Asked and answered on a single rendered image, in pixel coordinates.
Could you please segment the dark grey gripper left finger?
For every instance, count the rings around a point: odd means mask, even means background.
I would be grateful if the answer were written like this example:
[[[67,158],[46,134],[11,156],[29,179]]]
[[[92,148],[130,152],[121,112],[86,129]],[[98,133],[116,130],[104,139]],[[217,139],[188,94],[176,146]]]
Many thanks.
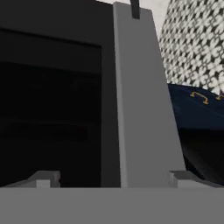
[[[18,181],[4,187],[17,188],[60,188],[60,172],[59,171],[37,171],[28,179]]]

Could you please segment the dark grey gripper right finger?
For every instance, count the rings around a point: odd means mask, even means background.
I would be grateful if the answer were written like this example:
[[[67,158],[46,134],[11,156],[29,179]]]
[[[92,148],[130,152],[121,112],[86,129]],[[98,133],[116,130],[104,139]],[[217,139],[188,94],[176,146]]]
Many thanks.
[[[176,188],[222,188],[222,185],[198,178],[190,171],[170,171],[169,183]]]

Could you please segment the grey microwave door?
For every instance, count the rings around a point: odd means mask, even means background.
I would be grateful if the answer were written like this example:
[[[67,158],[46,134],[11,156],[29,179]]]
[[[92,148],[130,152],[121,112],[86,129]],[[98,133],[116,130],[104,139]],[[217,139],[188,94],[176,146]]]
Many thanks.
[[[185,163],[152,12],[134,19],[119,2],[113,12],[121,185],[166,188]]]

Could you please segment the black microwave oven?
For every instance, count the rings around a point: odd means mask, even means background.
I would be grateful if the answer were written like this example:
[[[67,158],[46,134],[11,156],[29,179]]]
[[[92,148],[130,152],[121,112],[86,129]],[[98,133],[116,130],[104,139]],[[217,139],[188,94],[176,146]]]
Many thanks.
[[[121,184],[113,7],[0,0],[0,187]]]

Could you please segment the navy blue cupboard run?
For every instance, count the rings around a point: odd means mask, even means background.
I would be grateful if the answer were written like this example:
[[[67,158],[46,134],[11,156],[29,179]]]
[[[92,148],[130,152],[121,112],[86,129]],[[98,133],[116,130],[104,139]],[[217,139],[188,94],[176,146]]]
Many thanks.
[[[169,84],[185,168],[201,179],[224,186],[224,98],[201,87]],[[208,98],[206,105],[196,91]]]

